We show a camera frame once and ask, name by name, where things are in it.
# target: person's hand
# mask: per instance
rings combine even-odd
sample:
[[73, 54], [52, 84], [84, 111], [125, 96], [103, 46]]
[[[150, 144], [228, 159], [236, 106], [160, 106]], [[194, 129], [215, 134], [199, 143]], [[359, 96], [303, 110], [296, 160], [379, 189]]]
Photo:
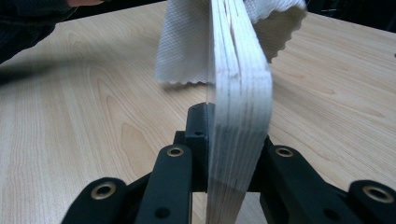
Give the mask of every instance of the person's hand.
[[101, 0], [66, 0], [70, 7], [95, 6], [103, 3]]

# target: wooden table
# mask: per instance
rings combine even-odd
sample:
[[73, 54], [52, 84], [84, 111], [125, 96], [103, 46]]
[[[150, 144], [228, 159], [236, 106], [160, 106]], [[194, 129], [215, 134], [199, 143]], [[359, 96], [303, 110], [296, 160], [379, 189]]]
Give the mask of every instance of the wooden table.
[[[0, 65], [0, 222], [59, 223], [91, 181], [131, 183], [184, 130], [204, 85], [153, 78], [165, 3], [61, 23]], [[272, 64], [276, 144], [347, 189], [396, 189], [396, 35], [308, 15]], [[256, 194], [239, 223], [263, 223]], [[193, 223], [205, 219], [195, 194]]]

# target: sleeve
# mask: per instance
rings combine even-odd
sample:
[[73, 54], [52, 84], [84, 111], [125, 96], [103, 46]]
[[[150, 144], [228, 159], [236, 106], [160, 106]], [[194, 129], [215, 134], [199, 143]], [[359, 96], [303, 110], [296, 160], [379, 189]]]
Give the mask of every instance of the sleeve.
[[65, 0], [1, 0], [0, 63], [35, 46], [73, 11]]

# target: light wood surface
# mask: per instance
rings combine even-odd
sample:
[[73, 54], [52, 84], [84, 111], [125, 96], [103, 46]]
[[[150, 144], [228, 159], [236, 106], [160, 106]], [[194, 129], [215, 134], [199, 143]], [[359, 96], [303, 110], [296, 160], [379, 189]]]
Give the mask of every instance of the light wood surface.
[[[59, 223], [93, 180], [131, 183], [183, 130], [204, 85], [152, 74], [165, 3], [57, 26], [0, 65], [0, 223]], [[309, 15], [272, 64], [270, 135], [326, 181], [396, 189], [396, 35]], [[239, 223], [263, 223], [249, 194]], [[193, 223], [205, 218], [194, 196]]]

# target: dark background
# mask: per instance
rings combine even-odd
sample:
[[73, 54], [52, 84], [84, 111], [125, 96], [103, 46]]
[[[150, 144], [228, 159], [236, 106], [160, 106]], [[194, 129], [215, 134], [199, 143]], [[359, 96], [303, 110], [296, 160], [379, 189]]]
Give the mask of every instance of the dark background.
[[[69, 20], [161, 2], [162, 0], [113, 0], [95, 7], [80, 7]], [[305, 0], [308, 11], [396, 33], [396, 0]]]

